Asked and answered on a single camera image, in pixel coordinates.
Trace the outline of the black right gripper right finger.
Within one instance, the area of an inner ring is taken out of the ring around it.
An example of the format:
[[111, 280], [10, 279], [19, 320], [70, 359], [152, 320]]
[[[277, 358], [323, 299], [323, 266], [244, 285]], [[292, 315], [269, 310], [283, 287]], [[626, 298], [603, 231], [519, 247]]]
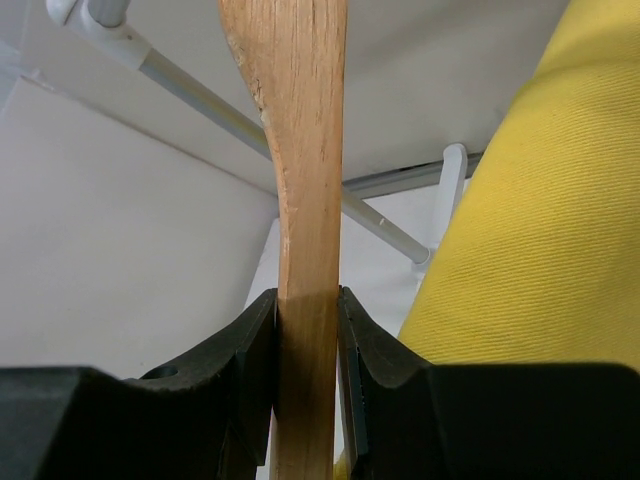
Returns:
[[639, 375], [597, 363], [434, 365], [339, 298], [351, 479], [635, 479]]

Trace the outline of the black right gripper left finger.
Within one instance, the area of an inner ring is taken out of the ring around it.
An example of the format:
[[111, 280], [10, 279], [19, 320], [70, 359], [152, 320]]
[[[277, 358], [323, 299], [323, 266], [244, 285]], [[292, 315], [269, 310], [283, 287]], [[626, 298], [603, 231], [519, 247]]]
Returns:
[[276, 293], [138, 379], [82, 366], [1, 372], [5, 479], [252, 479], [275, 390]]

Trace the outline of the yellow trousers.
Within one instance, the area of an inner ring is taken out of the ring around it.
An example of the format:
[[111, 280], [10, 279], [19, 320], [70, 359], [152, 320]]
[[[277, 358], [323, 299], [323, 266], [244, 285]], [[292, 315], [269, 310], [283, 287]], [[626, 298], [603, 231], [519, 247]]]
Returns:
[[434, 365], [639, 375], [639, 5], [572, 1], [397, 337]]

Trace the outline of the wooden hanger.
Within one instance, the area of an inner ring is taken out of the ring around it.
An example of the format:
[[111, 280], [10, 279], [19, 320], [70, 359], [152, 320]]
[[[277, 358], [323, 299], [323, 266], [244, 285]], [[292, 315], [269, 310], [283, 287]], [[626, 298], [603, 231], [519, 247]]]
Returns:
[[270, 475], [333, 475], [347, 5], [223, 1], [259, 110], [280, 218], [278, 393]]

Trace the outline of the white clothes rack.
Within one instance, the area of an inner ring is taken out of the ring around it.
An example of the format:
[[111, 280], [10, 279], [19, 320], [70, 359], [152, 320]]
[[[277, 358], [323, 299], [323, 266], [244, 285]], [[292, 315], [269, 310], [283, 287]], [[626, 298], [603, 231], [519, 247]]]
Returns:
[[[261, 126], [231, 106], [186, 71], [154, 49], [127, 23], [128, 1], [48, 1], [46, 9], [58, 26], [74, 32], [96, 50], [156, 84], [204, 115], [266, 159], [271, 158]], [[460, 202], [468, 168], [464, 145], [443, 150], [431, 233], [423, 245], [347, 188], [342, 189], [342, 212], [412, 262], [418, 281], [433, 261], [437, 248]]]

